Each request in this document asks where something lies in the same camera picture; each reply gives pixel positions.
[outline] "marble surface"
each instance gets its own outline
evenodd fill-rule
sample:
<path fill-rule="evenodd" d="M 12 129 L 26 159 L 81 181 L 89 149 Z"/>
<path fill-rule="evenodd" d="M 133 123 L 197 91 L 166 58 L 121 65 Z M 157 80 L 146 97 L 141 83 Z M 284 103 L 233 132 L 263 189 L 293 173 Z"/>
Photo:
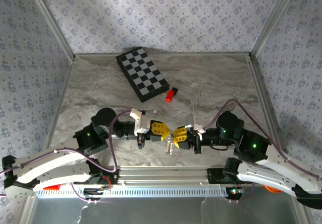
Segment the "marble surface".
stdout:
<path fill-rule="evenodd" d="M 169 84 L 179 89 L 171 103 L 165 102 L 166 93 L 141 103 L 115 56 L 76 57 L 52 145 L 72 136 L 90 123 L 90 118 L 103 107 L 116 113 L 137 108 L 155 120 L 165 122 L 172 130 L 184 124 L 188 114 L 203 119 L 204 126 L 216 115 L 229 98 L 238 99 L 267 129 L 253 79 L 245 57 L 220 54 L 150 54 L 156 67 Z M 228 110 L 245 121 L 245 128 L 258 132 L 256 126 L 235 104 Z M 121 120 L 133 120 L 129 116 Z M 146 142 L 139 150 L 136 141 L 115 140 L 118 166 L 222 166 L 232 156 L 233 148 L 219 152 L 203 147 L 201 155 L 193 150 L 175 148 L 172 155 L 164 152 L 164 142 Z M 104 165 L 111 165 L 109 150 L 97 154 Z"/>

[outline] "checkerboard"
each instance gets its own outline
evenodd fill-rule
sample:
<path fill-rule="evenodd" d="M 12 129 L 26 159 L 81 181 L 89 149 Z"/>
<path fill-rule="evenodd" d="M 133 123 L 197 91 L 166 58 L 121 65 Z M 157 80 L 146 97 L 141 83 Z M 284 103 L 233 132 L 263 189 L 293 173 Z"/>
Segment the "checkerboard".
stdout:
<path fill-rule="evenodd" d="M 169 89 L 168 82 L 141 47 L 121 54 L 116 59 L 141 102 Z"/>

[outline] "patterned wallpaper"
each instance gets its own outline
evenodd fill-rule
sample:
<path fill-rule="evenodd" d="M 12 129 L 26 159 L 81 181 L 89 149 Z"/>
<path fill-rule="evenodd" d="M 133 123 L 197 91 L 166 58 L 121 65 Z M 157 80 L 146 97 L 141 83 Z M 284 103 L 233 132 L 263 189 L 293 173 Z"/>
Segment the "patterned wallpaper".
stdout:
<path fill-rule="evenodd" d="M 322 168 L 322 0 L 291 0 L 258 56 L 288 153 Z M 322 212 L 313 211 L 316 223 Z"/>
<path fill-rule="evenodd" d="M 276 0 L 46 0 L 74 53 L 248 52 Z"/>
<path fill-rule="evenodd" d="M 0 158 L 23 157 L 46 143 L 69 62 L 33 0 L 0 0 L 0 14 Z M 18 204 L 0 198 L 0 223 Z"/>

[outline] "cable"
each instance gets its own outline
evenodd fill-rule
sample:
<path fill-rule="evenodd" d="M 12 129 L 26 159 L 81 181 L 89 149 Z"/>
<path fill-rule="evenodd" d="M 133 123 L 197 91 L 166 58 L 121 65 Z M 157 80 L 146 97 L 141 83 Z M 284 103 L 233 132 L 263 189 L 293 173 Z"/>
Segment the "cable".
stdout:
<path fill-rule="evenodd" d="M 25 163 L 20 164 L 19 166 L 13 166 L 13 167 L 10 167 L 10 168 L 8 168 L 8 169 L 5 169 L 5 170 L 3 170 L 3 171 L 1 171 L 1 172 L 0 172 L 0 176 L 1 176 L 1 175 L 3 175 L 3 174 L 5 174 L 5 173 L 7 173 L 7 172 L 9 172 L 9 171 L 11 171 L 11 170 L 15 170 L 15 169 L 18 169 L 18 168 L 22 168 L 22 167 L 24 167 L 24 166 L 27 166 L 27 165 L 29 165 L 29 164 L 32 164 L 32 163 L 34 163 L 34 162 L 37 162 L 37 161 L 42 160 L 42 159 L 44 159 L 44 158 L 46 158 L 46 157 L 48 157 L 48 156 L 51 156 L 51 155 L 54 155 L 54 154 L 57 154 L 57 153 L 60 153 L 60 152 L 72 152 L 72 153 L 80 154 L 80 155 L 82 155 L 86 160 L 88 160 L 88 161 L 89 161 L 89 162 L 91 162 L 93 165 L 97 166 L 98 168 L 100 168 L 100 169 L 102 169 L 102 170 L 104 170 L 104 171 L 106 171 L 106 172 L 109 172 L 109 173 L 114 173 L 114 172 L 117 170 L 117 163 L 116 163 L 116 157 L 115 157 L 115 154 L 114 154 L 114 149 L 113 149 L 113 144 L 112 144 L 113 126 L 114 126 L 114 123 L 116 122 L 116 120 L 117 120 L 121 115 L 126 114 L 126 113 L 129 113 L 129 112 L 131 112 L 131 110 L 126 110 L 126 111 L 121 112 L 121 113 L 119 113 L 118 115 L 116 115 L 116 116 L 113 118 L 113 120 L 112 120 L 112 122 L 111 122 L 111 124 L 110 124 L 110 126 L 109 126 L 109 144 L 110 144 L 110 152 L 111 152 L 111 155 L 112 155 L 112 158 L 113 158 L 113 163 L 114 163 L 114 168 L 113 168 L 112 170 L 110 170 L 110 169 L 108 169 L 108 168 L 106 168 L 106 167 L 104 167 L 104 166 L 102 166 L 102 165 L 98 164 L 97 162 L 95 162 L 94 160 L 92 160 L 90 157 L 88 157 L 87 155 L 83 154 L 82 152 L 80 152 L 80 151 L 78 151 L 78 150 L 75 150 L 75 149 L 73 149 L 73 148 L 68 148 L 68 147 L 66 147 L 66 148 L 59 148 L 59 149 L 57 149 L 57 150 L 54 150 L 54 151 L 50 151 L 50 152 L 48 152 L 48 153 L 45 153 L 45 154 L 43 154 L 43 155 L 41 155 L 41 156 L 38 156 L 38 157 L 36 157 L 36 158 L 34 158 L 34 159 L 32 159 L 32 160 L 29 160 L 29 161 L 27 161 L 27 162 L 25 162 Z M 6 195 L 5 195 L 5 194 L 0 194 L 0 197 L 6 197 Z"/>
<path fill-rule="evenodd" d="M 213 146 L 209 146 L 211 149 L 213 150 L 217 150 L 217 151 L 226 151 L 229 149 L 228 146 L 225 146 L 226 148 L 216 148 L 216 147 L 213 147 Z"/>
<path fill-rule="evenodd" d="M 254 190 L 255 190 L 255 183 L 252 184 L 252 190 L 251 190 L 250 194 L 247 197 L 245 197 L 244 199 L 239 200 L 239 202 L 242 200 L 247 200 L 247 199 L 251 198 Z"/>
<path fill-rule="evenodd" d="M 73 183 L 71 183 L 71 182 L 70 182 L 70 186 L 71 186 L 72 190 L 74 191 L 75 195 L 76 195 L 79 199 L 81 199 L 82 201 L 87 202 L 88 204 L 90 204 L 90 203 L 95 203 L 95 204 L 96 204 L 96 203 L 110 203 L 110 202 L 108 202 L 108 201 L 101 201 L 101 200 L 91 200 L 91 199 L 86 199 L 86 198 L 84 198 L 84 197 L 80 196 L 80 195 L 77 193 L 77 191 L 75 190 L 75 187 L 74 187 Z"/>
<path fill-rule="evenodd" d="M 283 151 L 281 150 L 281 148 L 278 146 L 277 143 L 275 143 L 275 141 L 272 139 L 271 136 L 268 135 L 268 133 L 266 133 L 266 131 L 260 126 L 260 124 L 250 115 L 250 113 L 242 106 L 242 104 L 236 100 L 236 99 L 229 99 L 228 101 L 226 101 L 226 103 L 222 106 L 222 108 L 219 110 L 219 112 L 217 113 L 217 115 L 214 117 L 214 119 L 206 126 L 204 127 L 204 130 L 207 130 L 208 128 L 210 128 L 214 122 L 218 119 L 218 117 L 221 115 L 221 113 L 225 110 L 225 108 L 227 107 L 227 105 L 230 102 L 236 102 L 239 107 L 246 113 L 247 117 L 249 117 L 251 119 L 251 121 L 260 129 L 260 131 L 268 138 L 268 140 L 273 144 L 273 146 L 275 147 L 275 149 L 277 150 L 277 152 L 282 156 L 282 158 L 284 159 L 284 161 L 288 162 L 290 165 L 292 165 L 293 167 L 295 167 L 296 169 L 302 171 L 305 174 L 311 175 L 313 177 L 315 177 L 317 180 L 320 179 L 319 175 L 313 174 L 310 171 L 307 171 L 305 169 L 303 169 L 302 167 L 298 166 L 297 164 L 295 164 L 294 162 L 288 160 L 288 158 L 285 156 L 285 154 L 283 153 Z"/>
<path fill-rule="evenodd" d="M 273 187 L 270 187 L 270 186 L 267 186 L 267 185 L 264 185 L 264 187 L 265 187 L 265 189 L 267 189 L 269 192 L 272 192 L 272 193 L 280 193 L 280 192 L 282 192 L 279 189 L 276 189 L 276 188 L 273 188 Z"/>
<path fill-rule="evenodd" d="M 103 179 L 107 180 L 109 182 L 109 188 L 111 188 L 112 182 L 109 177 L 102 176 Z"/>

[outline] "metal spring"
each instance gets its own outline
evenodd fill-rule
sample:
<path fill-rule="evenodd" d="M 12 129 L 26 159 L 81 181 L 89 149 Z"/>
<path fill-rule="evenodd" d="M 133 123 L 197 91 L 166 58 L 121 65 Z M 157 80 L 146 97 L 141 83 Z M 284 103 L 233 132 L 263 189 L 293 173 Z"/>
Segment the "metal spring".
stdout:
<path fill-rule="evenodd" d="M 171 134 L 166 138 L 166 141 L 167 141 L 167 146 L 166 146 L 165 152 L 166 154 L 171 155 L 174 147 L 173 137 Z"/>

